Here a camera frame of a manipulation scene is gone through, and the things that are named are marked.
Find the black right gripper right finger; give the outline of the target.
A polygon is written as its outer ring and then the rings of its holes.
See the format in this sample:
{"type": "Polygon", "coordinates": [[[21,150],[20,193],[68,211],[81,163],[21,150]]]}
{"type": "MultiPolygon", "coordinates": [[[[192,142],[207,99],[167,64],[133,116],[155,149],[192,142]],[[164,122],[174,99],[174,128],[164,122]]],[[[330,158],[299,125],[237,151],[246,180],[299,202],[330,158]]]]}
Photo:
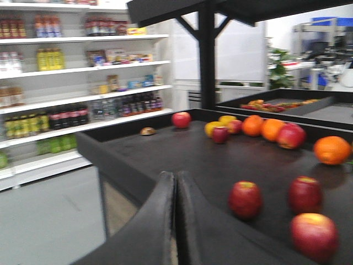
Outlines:
{"type": "Polygon", "coordinates": [[[189,172],[176,177],[179,264],[311,264],[311,260],[211,205],[189,172]]]}

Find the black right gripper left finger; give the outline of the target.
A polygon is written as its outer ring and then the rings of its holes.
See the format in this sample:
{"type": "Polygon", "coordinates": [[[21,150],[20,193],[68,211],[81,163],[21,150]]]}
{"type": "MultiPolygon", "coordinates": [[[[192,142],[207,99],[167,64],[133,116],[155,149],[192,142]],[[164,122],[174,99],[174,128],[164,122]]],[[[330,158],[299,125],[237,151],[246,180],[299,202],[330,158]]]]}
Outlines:
{"type": "Polygon", "coordinates": [[[137,213],[104,244],[74,264],[171,264],[175,177],[161,172],[137,213]]]}

